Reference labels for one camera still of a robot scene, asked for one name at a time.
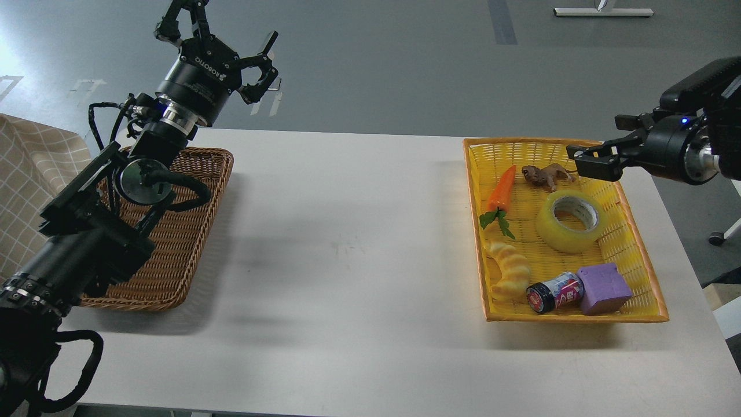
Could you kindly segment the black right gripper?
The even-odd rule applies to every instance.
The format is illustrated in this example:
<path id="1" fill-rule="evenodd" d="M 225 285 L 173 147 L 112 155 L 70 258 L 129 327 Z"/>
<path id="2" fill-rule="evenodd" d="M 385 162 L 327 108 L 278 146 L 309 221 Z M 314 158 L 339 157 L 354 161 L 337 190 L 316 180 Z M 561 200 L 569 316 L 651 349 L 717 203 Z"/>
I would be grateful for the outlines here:
<path id="1" fill-rule="evenodd" d="M 567 156 L 580 177 L 616 182 L 624 169 L 637 167 L 649 174 L 689 185 L 710 180 L 710 140 L 699 118 L 668 116 L 665 110 L 616 115 L 618 130 L 650 130 L 648 135 L 625 136 L 585 146 L 567 145 Z"/>

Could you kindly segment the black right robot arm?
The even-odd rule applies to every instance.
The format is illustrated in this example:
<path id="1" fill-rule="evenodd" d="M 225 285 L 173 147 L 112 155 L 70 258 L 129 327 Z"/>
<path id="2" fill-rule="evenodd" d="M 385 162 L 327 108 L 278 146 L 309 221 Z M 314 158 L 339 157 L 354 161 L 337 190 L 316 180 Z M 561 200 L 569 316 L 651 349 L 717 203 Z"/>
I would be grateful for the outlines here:
<path id="1" fill-rule="evenodd" d="M 712 61 L 662 93 L 659 105 L 617 115 L 624 137 L 568 145 L 580 176 L 617 181 L 628 167 L 702 185 L 717 175 L 740 178 L 740 58 Z"/>

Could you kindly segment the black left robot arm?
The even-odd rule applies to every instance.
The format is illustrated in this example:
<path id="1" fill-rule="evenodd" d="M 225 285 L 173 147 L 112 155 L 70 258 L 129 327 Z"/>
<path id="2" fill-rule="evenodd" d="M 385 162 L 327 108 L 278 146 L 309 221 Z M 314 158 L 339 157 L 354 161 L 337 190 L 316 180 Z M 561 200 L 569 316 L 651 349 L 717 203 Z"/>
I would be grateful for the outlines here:
<path id="1" fill-rule="evenodd" d="M 59 330 L 63 318 L 84 295 L 102 296 L 145 266 L 165 214 L 214 200 L 172 164 L 232 93 L 253 105 L 278 79 L 270 58 L 278 32 L 241 57 L 212 34 L 206 5 L 172 1 L 157 24 L 156 39 L 174 45 L 178 59 L 153 97 L 89 106 L 100 153 L 42 209 L 46 243 L 2 285 L 3 416 L 24 402 L 29 416 L 55 414 L 85 395 L 104 341 L 93 330 Z"/>

